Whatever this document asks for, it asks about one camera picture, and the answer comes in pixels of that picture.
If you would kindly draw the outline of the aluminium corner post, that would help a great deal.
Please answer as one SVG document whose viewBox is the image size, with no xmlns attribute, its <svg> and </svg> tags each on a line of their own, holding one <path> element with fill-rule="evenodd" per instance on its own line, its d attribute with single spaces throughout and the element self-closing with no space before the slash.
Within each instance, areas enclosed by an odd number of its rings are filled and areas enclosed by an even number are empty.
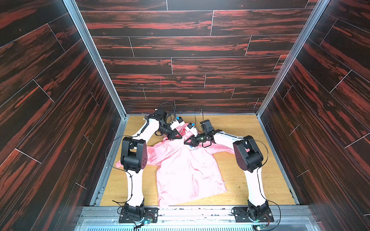
<svg viewBox="0 0 370 231">
<path fill-rule="evenodd" d="M 75 1 L 73 0 L 63 0 L 63 3 L 78 31 L 80 34 L 83 43 L 85 44 L 88 53 L 90 54 L 92 61 L 95 67 L 98 70 L 98 73 L 101 76 L 101 79 L 113 100 L 113 103 L 122 119 L 125 119 L 127 113 L 122 105 L 122 102 L 118 96 L 118 93 L 114 87 L 114 84 L 108 74 L 108 71 L 102 61 L 102 58 L 97 50 L 95 43 L 93 42 L 92 36 L 89 33 L 89 30 L 85 24 L 85 21 L 79 11 L 79 8 Z"/>
<path fill-rule="evenodd" d="M 286 60 L 284 61 L 280 71 L 277 74 L 276 79 L 274 80 L 270 90 L 268 91 L 262 105 L 258 109 L 256 116 L 260 120 L 262 117 L 265 109 L 267 108 L 269 102 L 272 100 L 275 92 L 277 91 L 278 87 L 284 80 L 286 74 L 288 73 L 290 67 L 292 66 L 293 62 L 295 61 L 296 57 L 298 56 L 299 52 L 301 51 L 302 47 L 304 46 L 305 42 L 307 41 L 309 35 L 312 33 L 314 27 L 316 26 L 318 20 L 324 13 L 326 7 L 328 6 L 330 0 L 320 0 L 317 2 L 313 11 L 311 12 L 310 16 L 307 19 L 307 22 L 303 26 L 301 33 L 299 34 L 297 41 L 293 45 L 291 51 L 289 52 Z"/>
</svg>

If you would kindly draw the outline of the aluminium right corner post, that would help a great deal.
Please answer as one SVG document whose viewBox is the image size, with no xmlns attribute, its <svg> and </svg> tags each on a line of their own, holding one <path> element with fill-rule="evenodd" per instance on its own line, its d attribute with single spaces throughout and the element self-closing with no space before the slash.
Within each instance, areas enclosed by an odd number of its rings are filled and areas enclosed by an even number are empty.
<svg viewBox="0 0 370 231">
<path fill-rule="evenodd" d="M 313 11 L 311 12 L 310 16 L 307 19 L 307 22 L 303 26 L 301 33 L 299 34 L 297 41 L 293 45 L 291 51 L 289 52 L 286 60 L 284 61 L 280 71 L 277 74 L 276 79 L 274 80 L 270 90 L 268 91 L 262 105 L 258 109 L 256 116 L 260 120 L 262 117 L 265 109 L 267 108 L 269 102 L 272 100 L 275 92 L 277 91 L 278 87 L 284 80 L 286 74 L 288 73 L 290 67 L 292 66 L 293 62 L 295 61 L 296 57 L 298 56 L 299 52 L 301 51 L 302 47 L 304 46 L 305 42 L 307 41 L 309 35 L 312 33 L 314 27 L 316 26 L 318 20 L 324 13 L 326 7 L 328 6 L 330 0 L 320 0 L 317 2 Z"/>
</svg>

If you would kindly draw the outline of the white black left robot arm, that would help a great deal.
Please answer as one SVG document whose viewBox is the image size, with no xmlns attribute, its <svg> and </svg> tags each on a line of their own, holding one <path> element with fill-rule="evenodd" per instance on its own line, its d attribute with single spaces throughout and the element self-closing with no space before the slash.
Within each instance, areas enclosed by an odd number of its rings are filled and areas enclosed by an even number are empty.
<svg viewBox="0 0 370 231">
<path fill-rule="evenodd" d="M 184 124 L 181 117 L 175 116 L 167 122 L 168 114 L 156 109 L 153 114 L 144 117 L 145 123 L 132 136 L 122 140 L 120 163 L 127 176 L 128 198 L 121 207 L 120 223 L 140 222 L 145 219 L 145 200 L 143 195 L 143 170 L 148 162 L 147 142 L 157 132 L 169 140 L 181 139 L 177 127 Z"/>
</svg>

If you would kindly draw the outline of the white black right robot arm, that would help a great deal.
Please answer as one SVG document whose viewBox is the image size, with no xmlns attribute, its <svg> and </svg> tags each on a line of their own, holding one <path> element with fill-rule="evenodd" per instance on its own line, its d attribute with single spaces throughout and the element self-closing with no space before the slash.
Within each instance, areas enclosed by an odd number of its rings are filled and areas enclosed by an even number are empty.
<svg viewBox="0 0 370 231">
<path fill-rule="evenodd" d="M 263 154 L 260 151 L 257 140 L 252 136 L 238 137 L 222 130 L 215 130 L 209 120 L 200 122 L 202 133 L 194 133 L 184 141 L 185 145 L 197 147 L 207 143 L 209 146 L 220 144 L 233 149 L 237 165 L 244 171 L 248 187 L 248 206 L 234 208 L 233 214 L 237 222 L 244 217 L 252 222 L 273 222 L 274 218 L 266 199 L 261 167 L 263 166 Z"/>
</svg>

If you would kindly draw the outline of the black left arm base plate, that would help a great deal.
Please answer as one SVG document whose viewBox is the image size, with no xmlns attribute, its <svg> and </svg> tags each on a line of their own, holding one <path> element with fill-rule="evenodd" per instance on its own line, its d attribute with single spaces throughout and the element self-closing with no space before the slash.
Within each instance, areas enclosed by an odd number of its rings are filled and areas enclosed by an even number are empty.
<svg viewBox="0 0 370 231">
<path fill-rule="evenodd" d="M 122 208 L 119 212 L 119 223 L 132 224 L 150 224 L 157 223 L 159 216 L 159 208 L 157 207 L 142 207 L 134 208 L 128 206 Z"/>
</svg>

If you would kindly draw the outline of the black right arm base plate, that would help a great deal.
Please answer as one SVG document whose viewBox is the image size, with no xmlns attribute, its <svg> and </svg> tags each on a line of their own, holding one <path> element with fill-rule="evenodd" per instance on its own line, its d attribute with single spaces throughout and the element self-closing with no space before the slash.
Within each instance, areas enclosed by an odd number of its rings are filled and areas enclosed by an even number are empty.
<svg viewBox="0 0 370 231">
<path fill-rule="evenodd" d="M 265 207 L 234 207 L 231 210 L 237 223 L 242 222 L 274 222 L 270 208 Z"/>
</svg>

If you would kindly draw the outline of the aluminium left corner post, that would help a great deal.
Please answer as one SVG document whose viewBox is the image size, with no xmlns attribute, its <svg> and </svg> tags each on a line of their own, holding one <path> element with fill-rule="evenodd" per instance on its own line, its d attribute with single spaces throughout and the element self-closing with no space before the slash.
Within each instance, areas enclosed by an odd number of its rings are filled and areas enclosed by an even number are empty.
<svg viewBox="0 0 370 231">
<path fill-rule="evenodd" d="M 114 84 L 108 74 L 108 71 L 102 61 L 102 58 L 97 50 L 95 43 L 93 42 L 92 36 L 89 33 L 89 30 L 85 24 L 85 21 L 79 11 L 79 8 L 75 1 L 73 0 L 63 0 L 63 3 L 78 31 L 80 34 L 83 43 L 85 44 L 88 53 L 90 54 L 92 61 L 95 67 L 98 70 L 98 73 L 101 76 L 101 79 L 113 100 L 113 103 L 122 119 L 125 119 L 127 113 L 122 105 L 122 102 L 118 96 L 118 93 L 114 87 Z"/>
</svg>

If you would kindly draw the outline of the aluminium front rail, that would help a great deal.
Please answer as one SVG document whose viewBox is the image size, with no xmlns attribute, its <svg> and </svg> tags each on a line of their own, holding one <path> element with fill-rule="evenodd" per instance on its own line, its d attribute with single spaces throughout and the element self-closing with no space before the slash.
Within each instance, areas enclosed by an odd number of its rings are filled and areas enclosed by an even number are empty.
<svg viewBox="0 0 370 231">
<path fill-rule="evenodd" d="M 252 222 L 241 206 L 172 206 L 147 209 L 142 220 L 116 207 L 85 207 L 76 231 L 320 231 L 307 206 L 270 206 L 272 218 Z"/>
</svg>

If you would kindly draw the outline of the pink printed jacket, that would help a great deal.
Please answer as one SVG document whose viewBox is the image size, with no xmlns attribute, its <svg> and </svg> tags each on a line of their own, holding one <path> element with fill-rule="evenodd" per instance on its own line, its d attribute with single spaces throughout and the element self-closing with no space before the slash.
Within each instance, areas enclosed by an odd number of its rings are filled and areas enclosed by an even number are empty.
<svg viewBox="0 0 370 231">
<path fill-rule="evenodd" d="M 199 200 L 226 192 L 214 154 L 234 150 L 221 144 L 192 147 L 184 141 L 192 135 L 187 124 L 177 127 L 182 139 L 163 141 L 147 148 L 148 164 L 158 166 L 156 179 L 160 208 Z"/>
</svg>

